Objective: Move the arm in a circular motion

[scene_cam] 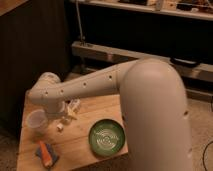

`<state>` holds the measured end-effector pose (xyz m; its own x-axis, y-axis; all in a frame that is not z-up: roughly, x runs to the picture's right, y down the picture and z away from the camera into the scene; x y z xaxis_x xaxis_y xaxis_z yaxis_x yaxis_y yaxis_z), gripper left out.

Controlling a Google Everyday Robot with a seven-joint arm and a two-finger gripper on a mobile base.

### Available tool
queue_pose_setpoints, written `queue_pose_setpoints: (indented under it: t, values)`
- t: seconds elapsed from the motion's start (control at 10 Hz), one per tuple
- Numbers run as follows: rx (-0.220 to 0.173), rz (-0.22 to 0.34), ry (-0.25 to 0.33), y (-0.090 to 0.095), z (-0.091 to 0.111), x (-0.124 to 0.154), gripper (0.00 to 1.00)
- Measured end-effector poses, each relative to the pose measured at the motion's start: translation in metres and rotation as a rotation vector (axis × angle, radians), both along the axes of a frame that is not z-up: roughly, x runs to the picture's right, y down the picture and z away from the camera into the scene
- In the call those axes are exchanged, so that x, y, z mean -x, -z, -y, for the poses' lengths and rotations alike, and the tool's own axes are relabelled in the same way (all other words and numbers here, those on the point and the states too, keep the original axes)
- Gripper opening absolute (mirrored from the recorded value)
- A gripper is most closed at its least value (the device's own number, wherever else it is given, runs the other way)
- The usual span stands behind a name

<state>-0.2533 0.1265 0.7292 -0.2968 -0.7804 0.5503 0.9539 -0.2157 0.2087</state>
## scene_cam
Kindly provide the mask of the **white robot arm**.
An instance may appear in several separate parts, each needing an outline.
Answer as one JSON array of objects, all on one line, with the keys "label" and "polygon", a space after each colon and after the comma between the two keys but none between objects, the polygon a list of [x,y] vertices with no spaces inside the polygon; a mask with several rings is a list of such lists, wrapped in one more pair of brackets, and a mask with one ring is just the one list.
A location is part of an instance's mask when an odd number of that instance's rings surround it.
[{"label": "white robot arm", "polygon": [[64,102],[118,94],[133,171],[193,171],[187,94],[179,73],[158,59],[139,59],[62,82],[42,74],[28,97],[46,113]]}]

